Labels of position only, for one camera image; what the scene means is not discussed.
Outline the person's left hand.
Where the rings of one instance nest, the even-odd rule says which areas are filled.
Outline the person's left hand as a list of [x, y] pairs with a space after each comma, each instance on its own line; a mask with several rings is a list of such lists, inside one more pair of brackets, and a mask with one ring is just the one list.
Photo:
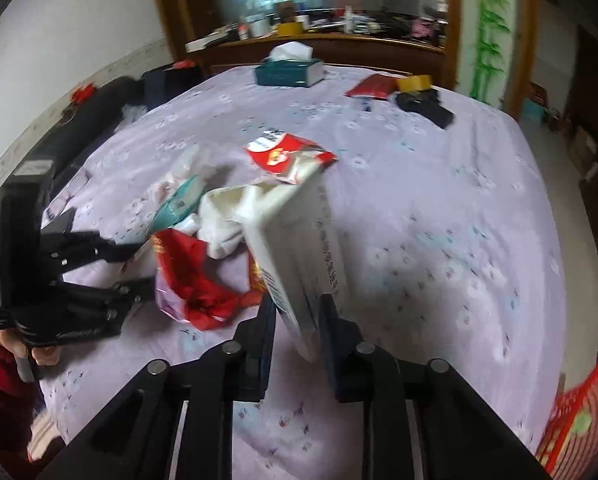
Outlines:
[[28, 356], [32, 356], [39, 366], [54, 366], [59, 362], [61, 356], [59, 347], [30, 349], [14, 330], [0, 330], [0, 345], [16, 358], [26, 359]]

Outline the red sleeve forearm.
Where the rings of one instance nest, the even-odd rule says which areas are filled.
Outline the red sleeve forearm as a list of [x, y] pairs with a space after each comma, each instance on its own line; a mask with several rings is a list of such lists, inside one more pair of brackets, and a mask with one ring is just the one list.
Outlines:
[[14, 356], [0, 345], [0, 450], [25, 453], [37, 388], [22, 382]]

